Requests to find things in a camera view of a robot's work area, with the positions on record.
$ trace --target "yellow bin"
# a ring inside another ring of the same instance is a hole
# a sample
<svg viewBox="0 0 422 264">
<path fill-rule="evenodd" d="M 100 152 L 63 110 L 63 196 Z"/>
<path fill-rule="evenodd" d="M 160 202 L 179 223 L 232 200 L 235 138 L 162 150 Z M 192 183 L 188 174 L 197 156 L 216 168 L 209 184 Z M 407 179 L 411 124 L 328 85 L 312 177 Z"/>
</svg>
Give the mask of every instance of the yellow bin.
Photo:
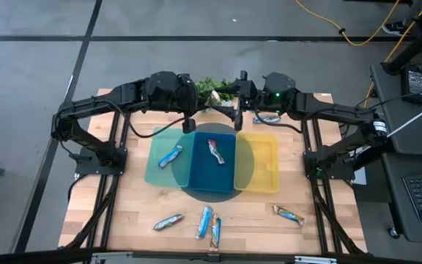
<svg viewBox="0 0 422 264">
<path fill-rule="evenodd" d="M 268 194 L 279 191 L 278 140 L 275 136 L 237 134 L 234 188 Z"/>
</svg>

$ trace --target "green leaves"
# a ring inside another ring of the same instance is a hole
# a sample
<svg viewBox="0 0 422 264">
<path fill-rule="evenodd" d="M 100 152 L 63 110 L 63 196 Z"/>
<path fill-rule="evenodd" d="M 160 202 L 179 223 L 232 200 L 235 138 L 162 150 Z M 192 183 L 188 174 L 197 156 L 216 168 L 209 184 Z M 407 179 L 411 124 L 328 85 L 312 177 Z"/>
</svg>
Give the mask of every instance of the green leaves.
<svg viewBox="0 0 422 264">
<path fill-rule="evenodd" d="M 224 88 L 229 85 L 231 82 L 228 82 L 225 78 L 221 82 L 213 81 L 210 77 L 206 77 L 195 83 L 196 90 L 198 91 L 198 97 L 203 101 L 206 101 L 211 94 L 211 91 L 214 89 Z M 218 93 L 221 100 L 234 100 L 233 95 Z"/>
</svg>

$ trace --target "plastic tray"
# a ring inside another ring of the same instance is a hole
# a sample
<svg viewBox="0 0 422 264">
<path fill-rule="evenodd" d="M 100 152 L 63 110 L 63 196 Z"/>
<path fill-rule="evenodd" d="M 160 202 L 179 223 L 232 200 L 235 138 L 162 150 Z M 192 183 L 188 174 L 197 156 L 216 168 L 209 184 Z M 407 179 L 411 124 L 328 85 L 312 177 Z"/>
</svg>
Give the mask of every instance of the plastic tray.
<svg viewBox="0 0 422 264">
<path fill-rule="evenodd" d="M 194 133 L 184 134 L 182 129 L 168 128 L 152 138 L 147 159 L 144 181 L 158 186 L 186 187 L 190 176 L 191 153 Z M 159 168 L 159 160 L 169 154 L 176 145 L 183 147 L 180 154 L 165 168 Z"/>
<path fill-rule="evenodd" d="M 208 139 L 216 141 L 225 164 L 210 152 Z M 196 132 L 188 188 L 197 191 L 231 193 L 234 190 L 235 135 Z"/>
<path fill-rule="evenodd" d="M 235 156 L 234 187 L 237 190 L 279 191 L 278 140 L 275 136 L 240 132 Z"/>
</svg>

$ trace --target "black power adapter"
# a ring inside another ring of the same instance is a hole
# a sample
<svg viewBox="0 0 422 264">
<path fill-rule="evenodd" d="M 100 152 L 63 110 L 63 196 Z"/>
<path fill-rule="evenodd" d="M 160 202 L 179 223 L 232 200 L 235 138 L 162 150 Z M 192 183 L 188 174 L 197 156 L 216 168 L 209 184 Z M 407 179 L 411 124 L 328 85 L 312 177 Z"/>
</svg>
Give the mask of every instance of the black power adapter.
<svg viewBox="0 0 422 264">
<path fill-rule="evenodd" d="M 401 71 L 401 98 L 408 103 L 422 105 L 422 72 L 419 66 L 406 65 Z"/>
</svg>

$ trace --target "yellow cable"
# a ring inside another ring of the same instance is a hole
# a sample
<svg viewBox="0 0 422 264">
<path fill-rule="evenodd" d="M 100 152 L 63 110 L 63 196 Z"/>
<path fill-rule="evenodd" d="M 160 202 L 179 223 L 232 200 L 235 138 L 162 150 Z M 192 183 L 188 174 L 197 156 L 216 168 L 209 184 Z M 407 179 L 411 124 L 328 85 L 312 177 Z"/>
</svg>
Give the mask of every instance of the yellow cable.
<svg viewBox="0 0 422 264">
<path fill-rule="evenodd" d="M 404 36 L 406 36 L 408 34 L 408 32 L 411 30 L 411 28 L 415 25 L 415 22 L 413 21 L 410 26 L 408 26 L 407 30 L 403 33 L 403 35 L 400 37 L 400 40 L 397 42 L 397 44 L 395 45 L 395 47 L 393 48 L 393 50 L 388 54 L 387 59 L 385 59 L 384 62 L 387 62 L 392 55 L 395 53 L 396 49 L 400 46 L 400 43 L 403 41 Z M 369 87 L 369 90 L 367 91 L 367 95 L 366 95 L 366 99 L 364 101 L 364 105 L 363 107 L 365 108 L 367 106 L 367 101 L 369 100 L 369 96 L 371 95 L 371 92 L 374 88 L 374 83 L 371 82 L 371 86 Z"/>
<path fill-rule="evenodd" d="M 337 29 L 341 29 L 341 27 L 337 24 L 337 23 L 335 23 L 335 22 L 333 22 L 332 20 L 330 20 L 330 19 L 328 19 L 328 18 L 325 18 L 325 17 L 322 17 L 321 15 L 317 15 L 316 13 L 314 13 L 314 12 L 312 12 L 312 11 L 310 11 L 310 10 L 308 10 L 306 7 L 304 7 L 300 2 L 299 2 L 299 0 L 295 0 L 296 1 L 296 3 L 297 4 L 299 4 L 300 5 L 300 7 L 302 7 L 305 11 L 307 11 L 308 13 L 310 13 L 311 15 L 313 15 L 313 16 L 315 16 L 315 17 L 317 17 L 317 18 L 320 18 L 320 19 L 322 19 L 322 20 L 324 20 L 324 21 L 327 21 L 328 23 L 330 23 L 330 24 L 332 24 L 332 25 L 334 25 Z M 353 46 L 362 46 L 362 45 L 364 45 L 364 44 L 367 44 L 369 41 L 371 41 L 372 40 L 372 38 L 374 38 L 376 35 L 377 35 L 377 33 L 379 33 L 379 31 L 380 31 L 380 29 L 382 28 L 382 26 L 385 24 L 385 22 L 387 22 L 387 20 L 390 18 L 390 16 L 392 15 L 392 13 L 393 13 L 393 11 L 395 10 L 395 8 L 396 8 L 396 5 L 398 4 L 400 2 L 400 0 L 396 0 L 396 2 L 395 2 L 395 4 L 393 5 L 393 7 L 392 7 L 392 9 L 390 10 L 390 12 L 388 13 L 388 15 L 387 15 L 387 17 L 385 18 L 385 20 L 380 24 L 380 26 L 379 26 L 379 28 L 376 30 L 376 32 L 369 38 L 369 39 L 367 39 L 366 41 L 364 41 L 363 43 L 353 43 L 351 40 L 349 40 L 349 38 L 348 38 L 348 36 L 346 36 L 346 34 L 344 33 L 344 32 L 342 32 L 342 34 L 343 34 L 343 37 L 346 39 L 346 41 L 349 43 L 349 44 L 351 44 L 351 45 L 353 45 Z"/>
</svg>

